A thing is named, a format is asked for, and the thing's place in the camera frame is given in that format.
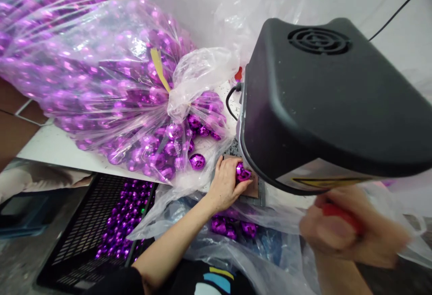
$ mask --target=yellow warning sticker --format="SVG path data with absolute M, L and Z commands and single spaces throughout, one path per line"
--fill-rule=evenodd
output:
M 343 186 L 351 186 L 357 183 L 371 180 L 371 177 L 363 178 L 328 178 L 328 179 L 314 179 L 314 178 L 292 178 L 294 182 L 301 183 L 306 186 L 330 189 Z

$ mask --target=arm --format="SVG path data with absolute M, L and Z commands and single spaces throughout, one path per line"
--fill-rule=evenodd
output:
M 321 207 L 329 201 L 352 213 L 364 225 L 364 234 L 358 237 L 338 216 L 324 216 Z M 323 295 L 372 294 L 355 262 L 392 268 L 410 240 L 405 229 L 378 213 L 356 186 L 317 196 L 300 222 L 300 232 L 315 253 Z
M 163 285 L 207 221 L 217 212 L 229 208 L 252 182 L 235 185 L 235 168 L 240 161 L 222 161 L 220 157 L 207 195 L 134 262 L 132 266 L 141 274 L 147 295 Z

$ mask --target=black machine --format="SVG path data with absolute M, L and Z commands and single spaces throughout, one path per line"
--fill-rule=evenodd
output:
M 296 195 L 432 168 L 432 106 L 345 18 L 268 19 L 242 87 L 243 160 Z

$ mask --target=black sleeve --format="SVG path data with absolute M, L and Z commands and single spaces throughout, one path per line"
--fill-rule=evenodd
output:
M 135 268 L 121 269 L 106 276 L 83 295 L 144 295 L 143 281 Z

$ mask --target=warning label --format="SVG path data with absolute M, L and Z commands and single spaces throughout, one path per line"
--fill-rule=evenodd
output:
M 310 161 L 276 178 L 280 183 L 304 191 L 325 191 L 335 187 L 382 179 L 385 177 L 352 171 L 322 159 Z
M 335 187 L 351 186 L 361 182 L 373 179 L 372 177 L 365 178 L 329 178 L 329 179 L 315 179 L 315 178 L 292 178 L 294 182 L 301 183 L 306 186 L 330 189 Z

